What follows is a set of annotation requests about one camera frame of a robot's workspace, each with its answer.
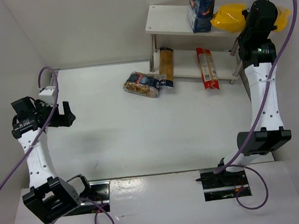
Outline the blue Barilla pasta box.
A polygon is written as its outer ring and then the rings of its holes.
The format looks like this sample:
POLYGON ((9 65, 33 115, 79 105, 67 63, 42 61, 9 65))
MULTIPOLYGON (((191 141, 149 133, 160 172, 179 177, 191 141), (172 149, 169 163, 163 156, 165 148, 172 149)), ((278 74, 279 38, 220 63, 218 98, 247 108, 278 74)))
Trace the blue Barilla pasta box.
POLYGON ((193 33, 209 32, 215 0, 189 0, 187 18, 193 33))

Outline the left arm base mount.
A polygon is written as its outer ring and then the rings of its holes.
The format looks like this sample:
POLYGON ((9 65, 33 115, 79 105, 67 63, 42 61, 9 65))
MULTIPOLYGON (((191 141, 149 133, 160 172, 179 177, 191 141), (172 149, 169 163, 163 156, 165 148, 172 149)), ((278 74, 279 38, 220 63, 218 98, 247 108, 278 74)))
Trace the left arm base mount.
MULTIPOLYGON (((96 202, 105 211, 110 212, 110 181, 91 181, 91 192, 83 197, 88 197, 90 200, 96 202)), ((101 212, 94 204, 82 201, 80 207, 76 208, 66 216, 88 215, 96 212, 101 212)))

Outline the yellow pasta bag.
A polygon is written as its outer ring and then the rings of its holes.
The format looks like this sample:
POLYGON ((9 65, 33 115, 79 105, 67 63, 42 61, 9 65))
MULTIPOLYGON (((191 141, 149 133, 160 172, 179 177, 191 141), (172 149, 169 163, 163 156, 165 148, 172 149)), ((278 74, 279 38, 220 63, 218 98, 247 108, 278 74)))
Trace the yellow pasta bag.
MULTIPOLYGON (((245 26, 243 10, 245 10, 244 4, 224 4, 212 16, 211 25, 229 33, 240 32, 245 26)), ((280 6, 277 6, 277 11, 278 17, 274 24, 277 26, 275 32, 282 31, 286 27, 291 12, 289 9, 280 6)))

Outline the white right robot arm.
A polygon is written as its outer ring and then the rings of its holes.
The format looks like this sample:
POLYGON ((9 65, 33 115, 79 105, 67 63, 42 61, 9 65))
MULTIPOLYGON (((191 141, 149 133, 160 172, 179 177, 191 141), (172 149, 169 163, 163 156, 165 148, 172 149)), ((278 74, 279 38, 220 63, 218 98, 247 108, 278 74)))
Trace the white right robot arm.
POLYGON ((276 151, 291 136, 282 122, 276 89, 276 47, 268 38, 276 29, 278 11, 269 0, 253 2, 244 12, 245 27, 238 36, 238 55, 247 78, 252 104, 248 132, 237 135, 238 156, 222 159, 226 172, 236 173, 252 161, 276 151))

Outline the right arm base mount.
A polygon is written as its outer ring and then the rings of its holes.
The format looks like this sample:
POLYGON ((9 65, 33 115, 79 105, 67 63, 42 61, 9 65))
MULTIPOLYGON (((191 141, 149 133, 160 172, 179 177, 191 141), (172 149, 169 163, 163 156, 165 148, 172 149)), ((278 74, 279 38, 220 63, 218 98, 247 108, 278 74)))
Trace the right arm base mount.
POLYGON ((196 182, 202 184, 205 201, 235 198, 238 192, 239 197, 252 195, 244 170, 236 173, 224 171, 218 174, 214 174, 213 169, 200 171, 200 177, 196 182))

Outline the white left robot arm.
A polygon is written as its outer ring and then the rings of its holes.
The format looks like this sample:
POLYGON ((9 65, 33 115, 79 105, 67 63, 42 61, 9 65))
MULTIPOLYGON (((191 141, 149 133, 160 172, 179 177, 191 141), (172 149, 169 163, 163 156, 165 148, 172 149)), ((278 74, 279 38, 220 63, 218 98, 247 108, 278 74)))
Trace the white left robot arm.
POLYGON ((43 100, 23 97, 11 103, 16 115, 12 135, 27 154, 30 191, 24 205, 44 224, 51 224, 80 206, 75 188, 57 176, 47 146, 44 127, 52 107, 43 100))

